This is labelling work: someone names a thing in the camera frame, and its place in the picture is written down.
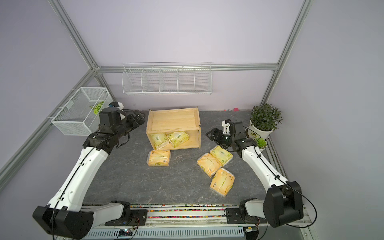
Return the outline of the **green tissue pack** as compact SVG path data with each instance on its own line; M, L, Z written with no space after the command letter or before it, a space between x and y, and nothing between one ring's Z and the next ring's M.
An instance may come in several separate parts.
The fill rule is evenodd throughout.
M190 140L190 136L184 131L170 133L167 138L174 148Z
M164 133L150 134L155 150L162 150L170 144L168 137Z
M222 167L224 167L227 163L229 163L234 157L232 153L223 149L219 145L211 149L210 154L220 162Z

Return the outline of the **wooden two-tier shelf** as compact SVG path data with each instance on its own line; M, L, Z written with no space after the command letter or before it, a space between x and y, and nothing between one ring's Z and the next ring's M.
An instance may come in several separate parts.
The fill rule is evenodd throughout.
M174 147L171 143L164 146L162 150L194 149L201 147L201 121L199 109L186 108L174 110L149 111L146 134L155 150L155 142L152 134L170 134L173 132L186 132L190 139L185 143Z

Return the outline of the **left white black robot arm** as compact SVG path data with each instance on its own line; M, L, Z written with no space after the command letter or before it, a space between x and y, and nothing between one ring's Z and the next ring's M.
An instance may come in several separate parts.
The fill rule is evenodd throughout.
M107 205L83 208L85 195L97 171L120 147L119 140L145 123L140 111L108 107L99 112L100 124L83 143L83 149L69 176L45 206L36 207L33 219L53 238L84 238L89 231L107 222L131 219L130 203L113 201Z

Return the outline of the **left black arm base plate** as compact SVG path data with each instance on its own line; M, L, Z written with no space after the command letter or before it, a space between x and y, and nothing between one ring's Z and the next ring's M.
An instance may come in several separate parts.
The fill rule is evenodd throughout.
M116 220L111 220L105 223L105 226L114 227L128 227L128 226L144 226L147 220L148 210L145 209L133 209Z

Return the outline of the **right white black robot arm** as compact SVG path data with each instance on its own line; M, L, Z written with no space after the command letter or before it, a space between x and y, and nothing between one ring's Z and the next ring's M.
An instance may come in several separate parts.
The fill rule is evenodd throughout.
M206 133L210 141L223 149L232 148L245 161L264 186L264 200L248 199L241 202L242 219L263 218L271 227L287 225L304 217L303 195L297 182L290 182L280 174L262 154L257 142L248 137L243 123L225 120L223 129L213 128Z

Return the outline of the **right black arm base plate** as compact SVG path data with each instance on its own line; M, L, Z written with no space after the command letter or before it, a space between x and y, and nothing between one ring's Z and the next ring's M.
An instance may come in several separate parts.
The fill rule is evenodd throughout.
M226 217L227 224L266 224L267 221L260 217L247 216L240 208L225 208L224 216Z

